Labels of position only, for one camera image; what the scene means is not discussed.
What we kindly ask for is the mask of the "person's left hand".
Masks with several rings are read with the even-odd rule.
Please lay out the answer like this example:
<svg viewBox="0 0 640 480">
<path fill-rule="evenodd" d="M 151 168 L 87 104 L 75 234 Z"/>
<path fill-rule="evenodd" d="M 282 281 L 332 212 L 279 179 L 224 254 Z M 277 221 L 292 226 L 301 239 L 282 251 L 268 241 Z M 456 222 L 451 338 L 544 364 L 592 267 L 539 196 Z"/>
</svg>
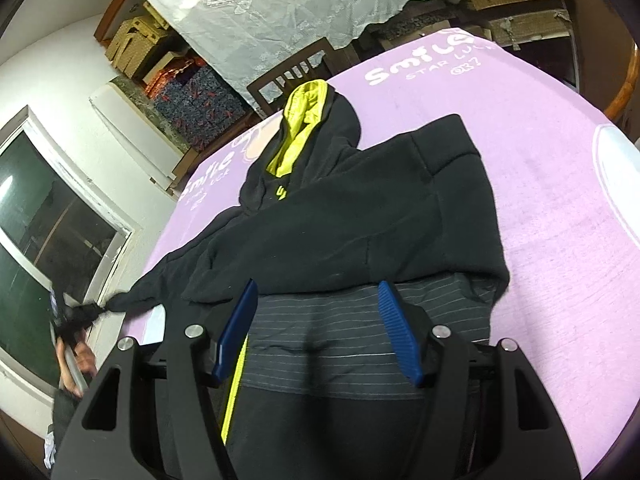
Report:
<svg viewBox="0 0 640 480">
<path fill-rule="evenodd" d="M 81 334 L 73 347 L 66 344 L 62 338 L 58 338 L 55 353 L 63 388 L 74 396 L 82 398 L 90 380 L 98 371 L 96 356 L 86 343 L 85 335 Z"/>
</svg>

